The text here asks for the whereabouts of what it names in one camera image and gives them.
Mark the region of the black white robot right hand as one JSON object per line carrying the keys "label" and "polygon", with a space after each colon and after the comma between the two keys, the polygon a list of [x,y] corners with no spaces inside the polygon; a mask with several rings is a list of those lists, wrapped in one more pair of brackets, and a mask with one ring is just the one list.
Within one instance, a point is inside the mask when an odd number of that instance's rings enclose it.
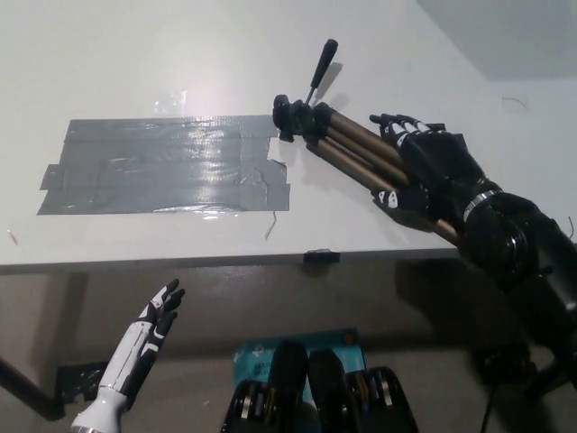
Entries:
{"label": "black white robot right hand", "polygon": [[466,208],[481,193],[498,191],[469,153],[464,138],[406,115],[371,115],[382,139],[397,151],[409,184],[374,190],[373,202],[390,217],[443,219],[464,230]]}

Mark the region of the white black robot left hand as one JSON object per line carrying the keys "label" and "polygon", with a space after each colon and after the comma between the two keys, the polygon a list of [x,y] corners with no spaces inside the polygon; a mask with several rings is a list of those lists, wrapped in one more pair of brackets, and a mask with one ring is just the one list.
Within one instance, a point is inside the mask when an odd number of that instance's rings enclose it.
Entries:
{"label": "white black robot left hand", "polygon": [[174,279],[157,292],[137,319],[130,324],[114,351],[99,388],[109,389],[125,399],[123,411],[132,408],[166,337],[178,316],[185,290]]}

